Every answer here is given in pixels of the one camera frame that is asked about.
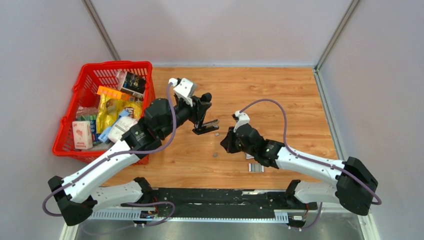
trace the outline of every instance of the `wood grain surface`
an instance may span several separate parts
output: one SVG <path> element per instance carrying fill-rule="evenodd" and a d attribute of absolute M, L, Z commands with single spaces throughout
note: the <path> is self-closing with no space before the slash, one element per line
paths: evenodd
<path fill-rule="evenodd" d="M 311 68 L 257 67 L 156 67 L 153 68 L 156 97 L 166 97 L 170 78 L 187 78 L 197 84 L 196 96 L 210 92 L 212 107 L 205 121 L 219 119 L 220 129 L 203 135 L 192 132 L 193 124 L 179 127 L 171 145 L 151 154 L 149 164 L 129 166 L 109 179 L 105 186 L 145 177 L 152 187 L 286 189 L 291 180 L 316 179 L 290 170 L 266 167 L 251 173 L 244 153 L 226 153 L 220 146 L 232 114 L 257 99 L 278 101 L 287 113 L 288 144 L 300 151 L 336 159 L 336 151 Z M 248 110 L 250 124 L 265 139 L 283 142 L 284 119 L 271 102 L 260 102 Z"/>

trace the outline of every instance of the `red basket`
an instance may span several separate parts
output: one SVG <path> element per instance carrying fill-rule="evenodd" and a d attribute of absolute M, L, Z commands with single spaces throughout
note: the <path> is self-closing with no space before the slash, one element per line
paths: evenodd
<path fill-rule="evenodd" d="M 59 131 L 54 141 L 52 152 L 59 157 L 71 157 L 84 163 L 90 163 L 100 157 L 105 151 L 81 151 L 74 148 L 72 121 L 76 120 L 79 106 L 97 107 L 99 96 L 97 88 L 106 86 L 116 89 L 118 70 L 128 70 L 139 76 L 145 76 L 146 89 L 144 93 L 142 115 L 146 107 L 156 98 L 152 83 L 152 64 L 148 61 L 107 61 L 104 63 L 88 63 L 82 66 L 78 79 L 72 87 L 73 95 L 65 116 L 60 121 Z M 140 159 L 135 164 L 147 164 L 149 156 Z"/>

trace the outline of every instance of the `white wall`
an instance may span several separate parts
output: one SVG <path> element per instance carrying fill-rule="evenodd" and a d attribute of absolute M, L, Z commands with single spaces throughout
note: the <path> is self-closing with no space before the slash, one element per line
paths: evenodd
<path fill-rule="evenodd" d="M 1 239 L 59 238 L 63 219 L 41 207 L 47 181 L 84 164 L 52 155 L 55 133 L 81 66 L 110 60 L 81 1 L 1 1 Z"/>
<path fill-rule="evenodd" d="M 123 60 L 314 65 L 351 0 L 93 0 Z"/>
<path fill-rule="evenodd" d="M 322 78 L 346 154 L 379 181 L 381 239 L 422 239 L 424 1 L 363 0 Z"/>

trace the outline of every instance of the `gray floor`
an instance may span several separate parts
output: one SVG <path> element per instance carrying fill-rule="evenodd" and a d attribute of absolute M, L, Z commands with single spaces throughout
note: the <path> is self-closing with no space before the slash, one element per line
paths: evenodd
<path fill-rule="evenodd" d="M 316 214 L 310 213 L 307 225 Z M 84 229 L 103 233 L 131 225 L 128 221 L 92 220 Z M 363 240 L 358 217 L 352 213 L 324 213 L 317 224 L 302 232 L 282 223 L 165 222 L 146 228 L 129 228 L 104 236 L 90 236 L 78 229 L 76 240 Z"/>

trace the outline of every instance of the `yellow bag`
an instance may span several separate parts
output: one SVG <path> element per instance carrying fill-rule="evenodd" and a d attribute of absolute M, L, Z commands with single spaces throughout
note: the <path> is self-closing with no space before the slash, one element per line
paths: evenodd
<path fill-rule="evenodd" d="M 112 126 L 118 120 L 119 113 L 126 110 L 133 119 L 140 119 L 142 116 L 141 101 L 125 101 L 110 97 L 104 93 L 100 95 L 98 105 L 98 115 L 95 120 L 97 133 L 101 134 L 107 127 Z"/>

